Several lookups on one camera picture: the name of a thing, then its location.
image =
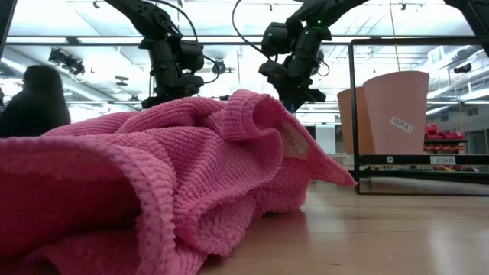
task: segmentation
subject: ceiling light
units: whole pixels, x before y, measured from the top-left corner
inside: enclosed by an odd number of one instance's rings
[[[143,37],[78,37],[82,44],[139,44],[142,40]]]
[[[436,96],[441,95],[442,93],[447,92],[446,90],[438,90],[435,92],[428,92],[428,95],[426,96],[428,99],[434,99]]]
[[[2,62],[5,63],[7,66],[10,66],[13,69],[16,69],[17,71],[21,73],[25,73],[25,71],[28,69],[26,66],[17,64],[16,62],[10,61],[6,59],[5,57],[2,57]]]
[[[430,105],[457,105],[460,102],[428,102]]]
[[[435,114],[435,113],[437,113],[437,112],[441,112],[441,111],[446,110],[446,109],[448,109],[448,108],[449,108],[448,106],[445,106],[445,107],[440,107],[440,108],[434,108],[434,109],[432,109],[432,110],[427,111],[427,112],[426,112],[426,114],[427,114],[427,115],[433,115],[433,114]]]
[[[370,39],[369,37],[333,37],[331,43],[350,43],[352,40]]]
[[[65,37],[7,37],[7,43],[68,44]]]
[[[464,102],[465,104],[471,104],[471,105],[488,105],[489,104],[489,101],[487,100],[474,100],[474,101],[470,101],[470,102]]]
[[[126,105],[138,105],[141,104],[140,101],[125,101],[125,102],[112,102],[112,104],[126,104]]]
[[[486,95],[489,95],[489,89],[481,89],[481,90],[478,90],[478,91],[473,91],[473,92],[470,92],[466,95],[462,95],[460,97],[460,100],[461,101],[468,101],[468,100],[471,100],[471,99],[478,99],[480,97],[483,97],[483,96],[486,96]]]
[[[108,101],[72,101],[66,102],[69,105],[80,105],[80,104],[107,104]]]

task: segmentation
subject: wooden table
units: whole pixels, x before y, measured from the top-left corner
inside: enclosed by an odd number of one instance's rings
[[[301,211],[254,222],[199,274],[489,274],[489,198],[358,196],[314,183]]]

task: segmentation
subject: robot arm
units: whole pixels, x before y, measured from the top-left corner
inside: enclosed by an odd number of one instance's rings
[[[343,14],[367,0],[297,0],[304,4],[285,24],[272,23],[264,33],[262,51],[271,57],[291,53],[283,64],[267,61],[259,72],[278,91],[286,108],[294,112],[306,101],[324,102],[317,89],[309,89],[313,68],[320,65],[317,55],[322,40],[331,40],[328,27]],[[465,16],[474,33],[488,36],[489,0],[445,0]],[[489,45],[482,45],[489,55]]]
[[[149,51],[157,96],[144,100],[143,108],[199,92],[204,82],[193,74],[203,68],[202,47],[195,41],[182,40],[182,33],[164,10],[142,0],[105,1],[131,21],[144,37],[139,48]]]

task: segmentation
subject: led light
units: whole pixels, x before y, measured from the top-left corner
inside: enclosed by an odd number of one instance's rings
[[[108,101],[74,101],[66,102],[69,105],[80,105],[80,104],[107,104]]]
[[[442,91],[429,92],[427,95],[427,98],[428,99],[434,99],[436,96],[441,95],[444,92],[447,92],[447,91],[442,90]]]
[[[113,102],[112,104],[126,104],[126,105],[138,105],[141,104],[140,101],[125,101],[125,102]]]
[[[83,43],[87,43],[87,44],[138,44],[142,40],[143,40],[143,37],[79,37],[78,38],[78,41],[82,44]]]
[[[246,40],[252,43],[261,43],[262,36],[244,36]],[[81,44],[139,44],[143,37],[76,37],[76,39]],[[187,41],[195,41],[194,36],[185,36],[183,38]],[[369,39],[369,37],[356,37],[356,36],[339,36],[333,37],[332,41],[323,41],[323,43],[350,43],[354,39]],[[213,37],[213,36],[201,36],[199,37],[199,42],[201,43],[242,43],[243,40],[239,36],[224,36],[224,37]],[[25,43],[25,44],[56,44],[56,43],[68,43],[67,39],[64,37],[8,37],[7,43]]]
[[[445,107],[440,107],[440,108],[434,108],[433,110],[429,110],[426,112],[427,115],[433,115],[437,112],[441,112],[443,110],[446,110],[447,108],[449,108],[448,106],[445,106]]]
[[[7,66],[10,66],[13,69],[16,69],[17,71],[19,71],[21,73],[25,73],[25,71],[28,69],[26,66],[17,64],[16,62],[10,61],[4,57],[2,57],[2,62],[7,64]]]
[[[470,102],[464,102],[465,104],[471,104],[471,105],[489,105],[489,101],[483,101],[483,100],[474,100]]]
[[[7,37],[7,43],[68,44],[65,37]]]
[[[481,90],[473,91],[473,92],[470,92],[466,95],[461,96],[460,100],[461,101],[468,101],[471,99],[478,99],[478,98],[486,96],[486,95],[489,95],[489,89],[481,89]]]
[[[460,102],[428,102],[428,104],[431,104],[431,105],[457,105],[457,104],[460,104]]]

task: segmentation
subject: cable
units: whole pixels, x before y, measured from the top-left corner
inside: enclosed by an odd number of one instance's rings
[[[213,83],[215,82],[219,76],[221,75],[221,72],[219,72],[219,66],[217,66],[217,63],[210,57],[206,56],[206,55],[203,55],[205,59],[209,60],[210,62],[214,63],[214,66],[217,68],[217,76],[215,76],[214,80],[211,80],[211,81],[208,81],[208,82],[204,82],[204,84],[210,84],[210,83]]]
[[[170,4],[168,2],[165,2],[163,0],[153,0],[153,1],[161,3],[163,5],[167,5],[171,8],[176,9],[178,12],[180,12],[183,15],[183,17],[185,17],[187,19],[187,21],[190,23],[190,27],[192,28],[192,31],[193,31],[193,36],[196,38],[196,42],[199,43],[199,37],[197,36],[197,31],[196,31],[196,28],[193,26],[192,20],[190,20],[189,16],[184,11],[182,11],[181,8],[178,8],[177,6]]]
[[[76,83],[84,83],[86,81],[86,79],[82,79],[82,80],[78,80],[75,76],[73,76],[71,73],[70,73],[70,77],[71,79],[75,80]]]
[[[171,8],[176,9],[176,10],[177,10],[179,13],[181,13],[181,14],[183,15],[183,17],[185,17],[185,18],[187,19],[187,21],[190,23],[190,27],[192,28],[192,32],[193,32],[193,36],[196,38],[196,42],[197,42],[197,43],[199,43],[199,36],[197,35],[196,28],[193,26],[192,20],[190,20],[189,16],[188,16],[188,15],[187,15],[187,14],[186,14],[184,11],[182,11],[182,9],[181,9],[181,8],[178,8],[177,6],[175,6],[175,5],[173,5],[173,4],[170,4],[170,3],[168,3],[168,2],[165,2],[165,1],[163,1],[163,0],[153,0],[153,1],[158,2],[158,3],[161,3],[161,4],[163,4],[163,5],[167,5],[167,6],[171,7]],[[203,56],[205,59],[207,59],[207,60],[209,60],[210,62],[212,62],[212,63],[213,63],[215,66],[217,66],[217,64],[215,63],[215,61],[214,61],[212,58],[210,58],[210,57],[208,57],[208,56],[206,56],[206,55],[204,55],[204,54],[203,54],[202,56]],[[217,76],[214,78],[214,80],[212,80],[212,81],[208,81],[208,82],[204,82],[204,83],[205,83],[205,84],[210,84],[210,83],[213,83],[213,82],[215,82],[215,81],[216,81],[216,80],[219,78],[219,76],[220,76],[220,73],[219,73],[219,70],[218,70],[218,72],[217,72]]]
[[[321,73],[319,73],[319,70],[318,70],[318,75],[321,77],[327,77],[329,75],[329,72],[331,72],[331,69],[329,68],[329,65],[326,62],[324,62],[324,60],[322,60],[322,63],[328,67],[328,73],[325,75],[322,75]]]
[[[268,57],[263,51],[260,50],[260,48],[254,46],[252,44],[252,42],[246,40],[246,38],[239,32],[238,28],[236,27],[236,24],[235,24],[235,13],[236,13],[236,8],[238,7],[239,3],[241,3],[241,0],[237,0],[236,1],[236,5],[235,5],[235,8],[232,9],[232,27],[235,29],[236,33],[238,34],[238,36],[248,45],[250,45],[252,48],[254,48],[255,50],[257,50],[259,53],[263,54],[269,61],[272,61],[272,59],[270,57]]]
[[[389,0],[389,9],[390,9],[390,22],[392,23],[392,34],[394,35],[394,39],[396,39],[396,28],[394,27],[394,16],[392,15],[392,0]],[[397,44],[394,44],[394,49],[396,49],[397,69],[400,71],[399,54],[397,52]]]

